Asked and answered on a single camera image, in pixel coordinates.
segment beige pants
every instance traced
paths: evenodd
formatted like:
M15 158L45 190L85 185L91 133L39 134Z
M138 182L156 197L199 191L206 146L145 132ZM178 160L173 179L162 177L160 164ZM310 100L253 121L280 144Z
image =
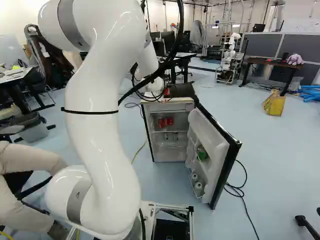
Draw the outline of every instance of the beige pants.
M2 175L47 171L53 176L65 167L67 164L55 153L0 141L0 225L14 230L47 233L54 223L53 217L42 214L18 201Z

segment computer monitor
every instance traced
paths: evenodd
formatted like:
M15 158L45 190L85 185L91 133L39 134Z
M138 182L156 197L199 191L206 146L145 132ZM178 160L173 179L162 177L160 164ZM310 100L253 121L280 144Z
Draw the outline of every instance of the computer monitor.
M253 26L252 32L254 32L254 33L262 33L265 30L265 26L266 26L265 24L256 23Z
M159 31L155 31L155 32L150 32L150 36L152 41L155 41L157 38L160 38L160 32Z
M163 43L163 41L153 41L153 47L155 50L155 54L158 57L164 57L165 56L165 44Z
M174 31L161 32L161 38L164 40L165 51L167 53L170 52L176 40L175 32Z

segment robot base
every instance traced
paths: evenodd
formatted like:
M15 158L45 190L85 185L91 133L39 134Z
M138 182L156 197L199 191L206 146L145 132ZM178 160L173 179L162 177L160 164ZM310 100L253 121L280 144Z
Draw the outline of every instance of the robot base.
M194 207L187 205L163 205L149 201L141 203L146 240L194 240ZM139 235L132 234L125 240L142 240L141 222ZM72 228L66 240L76 240L77 229Z

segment yellow bag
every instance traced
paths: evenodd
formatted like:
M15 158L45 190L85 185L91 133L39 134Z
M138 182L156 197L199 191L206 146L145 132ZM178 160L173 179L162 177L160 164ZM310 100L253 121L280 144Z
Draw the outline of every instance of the yellow bag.
M277 89L271 90L271 95L263 102L263 108L266 114L281 117L284 110L286 97L280 96Z

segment fridge door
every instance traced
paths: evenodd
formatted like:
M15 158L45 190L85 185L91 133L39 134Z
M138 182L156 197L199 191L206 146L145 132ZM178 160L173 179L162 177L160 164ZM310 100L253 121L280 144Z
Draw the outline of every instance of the fridge door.
M242 145L200 104L188 116L186 166L197 198L216 208Z

